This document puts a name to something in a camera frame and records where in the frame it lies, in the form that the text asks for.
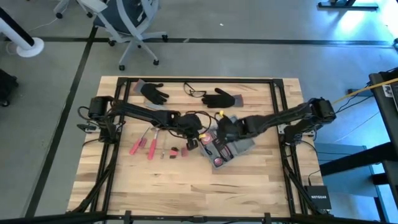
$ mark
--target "wooden tabletop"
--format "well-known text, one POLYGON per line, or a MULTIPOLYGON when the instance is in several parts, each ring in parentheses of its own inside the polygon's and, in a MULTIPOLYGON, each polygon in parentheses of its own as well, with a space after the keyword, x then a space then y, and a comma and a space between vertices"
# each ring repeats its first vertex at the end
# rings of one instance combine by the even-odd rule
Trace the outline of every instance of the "wooden tabletop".
MULTIPOLYGON (((102 77, 97 95, 113 96, 117 79, 118 77, 102 77)), ((302 103, 299 80, 285 78, 284 84, 289 108, 302 103)), ((218 87, 231 95, 242 94, 244 107, 225 109, 224 113, 228 116, 241 118, 252 114, 273 113, 269 84, 192 83, 191 86, 208 93, 214 93, 214 88, 218 87)), ((184 93, 182 83, 164 83, 159 90, 170 95, 165 105, 168 110, 181 113, 204 110, 210 114, 220 110, 208 109, 200 98, 188 96, 184 93)), ((129 103, 145 106, 144 101, 143 96, 130 91, 129 103)), ((207 117, 200 119, 203 125, 208 124, 207 117)), ((130 148, 148 126, 148 123, 138 119, 126 118, 109 214, 124 215, 125 210, 131 210, 134 215, 263 217, 264 213, 269 212, 272 217, 290 216, 276 128, 270 128, 254 138, 256 146, 249 153, 236 157, 225 167, 213 170, 199 149, 190 151, 188 157, 178 155, 176 159, 169 159, 170 148, 183 147, 185 140, 175 138, 167 131, 159 132, 152 161, 147 160, 147 154, 154 137, 153 131, 146 134, 148 143, 145 148, 139 149, 133 156, 129 155, 130 148)), ((97 134, 88 134, 86 140, 97 137, 97 134)), ((313 144, 311 138, 304 139, 313 144)), ((100 142, 89 143, 83 148, 68 210, 77 207, 94 186, 102 148, 100 142)), ((319 170, 317 155, 310 146, 299 144, 297 157, 303 183, 307 184, 308 175, 319 170)), ((311 181, 313 185, 321 185, 320 173, 311 175, 311 181)), ((292 189, 296 211, 300 212, 298 193, 295 187, 292 189)), ((99 197, 99 210, 102 201, 103 191, 99 197)))

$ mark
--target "gray floor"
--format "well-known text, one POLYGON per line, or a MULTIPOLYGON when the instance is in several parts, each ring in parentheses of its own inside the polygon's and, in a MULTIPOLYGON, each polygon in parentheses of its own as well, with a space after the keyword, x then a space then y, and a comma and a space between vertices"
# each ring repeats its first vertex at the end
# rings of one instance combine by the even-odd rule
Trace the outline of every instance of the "gray floor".
MULTIPOLYGON (((163 0, 150 29, 166 30, 169 37, 178 38, 392 40, 378 12, 319 11, 316 2, 250 0, 242 6, 237 0, 163 0)), ((0 6, 31 30, 54 19, 56 3, 2 0, 0 6)), ((31 34, 88 37, 91 21, 71 1, 65 18, 31 34)), ((108 35, 99 30, 96 36, 108 35)), ((21 87, 12 106, 0 110, 0 139, 4 142, 0 178, 7 180, 0 183, 0 192, 5 192, 0 194, 0 218, 19 217, 25 212, 84 46, 49 42, 39 56, 23 59, 8 55, 2 44, 0 67, 17 76, 21 87)), ((103 75, 295 77, 300 79, 305 99, 322 96, 336 100, 347 88, 365 86, 370 73, 398 64, 397 52, 390 47, 159 43, 149 44, 160 58, 158 67, 145 52, 137 50, 126 71, 120 72, 117 64, 125 47, 93 44, 37 215, 66 209, 85 136, 76 128, 81 120, 75 111, 89 103, 103 75)), ((333 124, 319 131, 317 141, 372 147, 388 141, 388 137, 374 100, 368 100, 339 114, 333 124)), ((377 212, 368 200, 335 195, 333 214, 376 220, 377 212), (339 203, 343 197, 350 198, 347 204, 339 203)))

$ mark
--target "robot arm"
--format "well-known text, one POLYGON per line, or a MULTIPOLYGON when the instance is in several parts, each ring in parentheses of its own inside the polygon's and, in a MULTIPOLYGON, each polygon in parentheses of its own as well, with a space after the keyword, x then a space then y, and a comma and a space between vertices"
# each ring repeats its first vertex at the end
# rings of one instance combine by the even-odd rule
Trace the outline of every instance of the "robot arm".
POLYGON ((296 125, 284 129, 285 143, 295 144, 302 137, 302 133, 318 130, 324 124, 331 123, 336 118, 333 107, 328 100, 312 98, 294 108, 277 114, 266 116, 252 115, 231 122, 224 116, 218 122, 217 136, 225 142, 253 138, 267 131, 268 128, 280 124, 300 120, 296 125))
POLYGON ((199 137, 199 130, 202 129, 202 124, 197 115, 187 113, 181 116, 180 112, 171 110, 152 111, 125 103, 122 100, 116 100, 111 96, 92 98, 88 110, 89 120, 96 122, 101 130, 99 141, 106 143, 116 142, 118 128, 111 120, 115 116, 121 115, 147 121, 157 128, 173 131, 177 135, 181 135, 182 138, 188 140, 187 147, 189 150, 198 146, 195 139, 199 137), (111 105, 111 108, 106 110, 108 104, 111 105))

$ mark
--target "screwdriver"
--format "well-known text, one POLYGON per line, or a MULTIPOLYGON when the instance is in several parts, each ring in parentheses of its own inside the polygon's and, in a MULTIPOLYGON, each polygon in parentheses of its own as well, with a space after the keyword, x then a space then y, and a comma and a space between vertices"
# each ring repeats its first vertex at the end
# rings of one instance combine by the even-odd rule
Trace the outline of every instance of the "screwdriver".
POLYGON ((152 160, 154 158, 155 148, 156 148, 156 139, 157 139, 158 133, 159 133, 159 129, 156 130, 155 137, 152 140, 152 143, 150 144, 148 160, 152 160))
POLYGON ((145 134, 148 132, 150 126, 145 130, 144 134, 142 134, 141 138, 139 138, 136 143, 134 143, 134 145, 132 146, 131 150, 130 150, 130 155, 134 155, 134 153, 136 153, 138 147, 144 147, 145 143, 147 142, 147 139, 144 138, 145 134))

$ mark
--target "office chair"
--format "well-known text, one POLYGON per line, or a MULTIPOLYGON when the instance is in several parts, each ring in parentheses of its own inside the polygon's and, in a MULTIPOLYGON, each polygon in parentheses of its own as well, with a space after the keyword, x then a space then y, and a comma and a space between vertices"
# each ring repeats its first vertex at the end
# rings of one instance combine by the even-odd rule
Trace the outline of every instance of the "office chair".
MULTIPOLYGON (((55 17, 58 19, 62 19, 63 17, 63 12, 67 9, 68 5, 69 5, 69 1, 70 0, 61 0, 57 6, 55 6, 54 8, 54 13, 55 13, 55 17)), ((83 5, 83 3, 81 2, 81 0, 76 0, 76 2, 80 5, 80 7, 84 10, 84 12, 86 13, 86 15, 91 18, 93 17, 91 12, 88 12, 86 7, 83 5)))
POLYGON ((104 27, 112 35, 108 42, 110 46, 116 42, 129 42, 119 61, 120 71, 126 69, 126 61, 136 47, 148 52, 154 59, 154 65, 159 64, 159 59, 143 41, 156 37, 168 41, 166 32, 144 33, 160 8, 159 0, 110 0, 108 4, 100 0, 81 1, 97 15, 94 26, 104 27))

